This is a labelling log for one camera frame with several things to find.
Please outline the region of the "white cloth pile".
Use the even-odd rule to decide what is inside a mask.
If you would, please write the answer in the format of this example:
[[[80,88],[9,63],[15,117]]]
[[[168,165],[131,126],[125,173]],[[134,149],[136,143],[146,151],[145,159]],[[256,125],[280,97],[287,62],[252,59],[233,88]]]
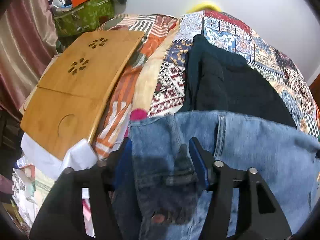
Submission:
[[[65,168],[71,167],[75,171],[85,170],[98,161],[96,153],[85,139],[72,146],[62,160],[50,154],[26,133],[21,140],[21,149],[38,170],[53,180],[57,180]]]

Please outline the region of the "folded dark navy garment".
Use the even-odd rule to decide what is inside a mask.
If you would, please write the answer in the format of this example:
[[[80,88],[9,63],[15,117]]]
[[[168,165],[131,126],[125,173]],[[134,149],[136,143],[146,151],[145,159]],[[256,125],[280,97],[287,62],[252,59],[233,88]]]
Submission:
[[[276,90],[245,58],[195,35],[187,52],[185,96],[181,112],[229,111],[291,127],[293,117]]]

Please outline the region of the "pink striped curtain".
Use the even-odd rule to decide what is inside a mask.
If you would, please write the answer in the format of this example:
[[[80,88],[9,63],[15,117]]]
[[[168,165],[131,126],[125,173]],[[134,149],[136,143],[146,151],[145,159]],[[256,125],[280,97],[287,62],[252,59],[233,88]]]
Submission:
[[[20,107],[57,54],[48,0],[1,1],[1,109],[20,120]]]

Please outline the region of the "blue denim jeans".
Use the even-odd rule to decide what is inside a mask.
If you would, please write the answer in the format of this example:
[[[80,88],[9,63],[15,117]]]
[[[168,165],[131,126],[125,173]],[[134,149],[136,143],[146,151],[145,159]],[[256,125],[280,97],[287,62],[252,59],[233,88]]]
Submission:
[[[212,194],[200,187],[188,149],[231,168],[255,167],[297,232],[315,205],[319,142],[290,126],[224,111],[131,120],[132,166],[114,193],[124,239],[198,239]]]

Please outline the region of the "orange striped blanket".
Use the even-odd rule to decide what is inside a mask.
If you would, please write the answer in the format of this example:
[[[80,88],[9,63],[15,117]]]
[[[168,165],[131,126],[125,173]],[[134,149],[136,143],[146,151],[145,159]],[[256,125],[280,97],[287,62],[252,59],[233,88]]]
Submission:
[[[117,15],[99,30],[134,30],[145,33],[120,75],[107,103],[93,140],[93,150],[104,159],[123,140],[131,112],[139,110],[146,116],[157,85],[157,77],[180,20],[167,15]]]

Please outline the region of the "green patterned storage box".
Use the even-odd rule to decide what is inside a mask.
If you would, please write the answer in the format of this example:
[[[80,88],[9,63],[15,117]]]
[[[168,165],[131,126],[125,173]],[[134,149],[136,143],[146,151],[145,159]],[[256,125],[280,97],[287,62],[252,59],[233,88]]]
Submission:
[[[90,0],[74,8],[53,9],[52,13],[59,37],[94,31],[115,16],[112,0]]]

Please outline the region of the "bamboo lap desk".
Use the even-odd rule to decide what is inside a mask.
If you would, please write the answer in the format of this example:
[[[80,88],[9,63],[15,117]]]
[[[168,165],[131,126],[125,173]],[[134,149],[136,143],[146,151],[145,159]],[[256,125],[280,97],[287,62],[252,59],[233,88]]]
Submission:
[[[108,98],[144,32],[86,32],[37,84],[21,129],[62,160],[81,139],[92,142]]]

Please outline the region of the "colourful patchwork bedspread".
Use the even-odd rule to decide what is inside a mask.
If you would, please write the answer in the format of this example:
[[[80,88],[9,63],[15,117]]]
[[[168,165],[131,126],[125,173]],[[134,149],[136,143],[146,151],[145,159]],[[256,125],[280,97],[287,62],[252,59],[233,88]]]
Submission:
[[[176,113],[184,102],[184,70],[187,51],[197,34],[210,44],[243,56],[253,70],[277,91],[297,128],[319,137],[319,110],[310,89],[295,63],[266,43],[241,20],[211,10],[182,15],[180,28],[168,49],[157,78],[148,116]]]

